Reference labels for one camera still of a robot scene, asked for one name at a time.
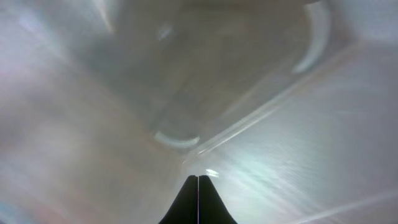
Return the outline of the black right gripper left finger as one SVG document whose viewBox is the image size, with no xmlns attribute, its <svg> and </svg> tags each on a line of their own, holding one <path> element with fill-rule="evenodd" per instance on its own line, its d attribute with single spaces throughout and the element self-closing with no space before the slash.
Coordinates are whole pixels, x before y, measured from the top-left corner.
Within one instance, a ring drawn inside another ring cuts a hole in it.
<svg viewBox="0 0 398 224">
<path fill-rule="evenodd" d="M 198 177 L 189 175 L 159 224 L 198 223 Z"/>
</svg>

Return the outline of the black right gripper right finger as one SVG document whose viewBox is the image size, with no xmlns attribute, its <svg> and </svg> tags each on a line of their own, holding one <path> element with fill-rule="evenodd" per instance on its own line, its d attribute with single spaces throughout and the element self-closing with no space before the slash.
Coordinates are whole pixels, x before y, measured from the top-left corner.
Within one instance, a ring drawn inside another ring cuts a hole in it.
<svg viewBox="0 0 398 224">
<path fill-rule="evenodd" d="M 207 175 L 199 180 L 198 219 L 200 224 L 237 224 Z"/>
</svg>

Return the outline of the clear plastic container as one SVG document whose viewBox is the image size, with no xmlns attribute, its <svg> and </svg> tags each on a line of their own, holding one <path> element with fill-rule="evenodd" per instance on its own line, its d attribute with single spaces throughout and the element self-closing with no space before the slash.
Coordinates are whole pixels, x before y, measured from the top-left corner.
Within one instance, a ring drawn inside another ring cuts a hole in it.
<svg viewBox="0 0 398 224">
<path fill-rule="evenodd" d="M 2 1 L 1 222 L 397 222 L 396 1 Z"/>
</svg>

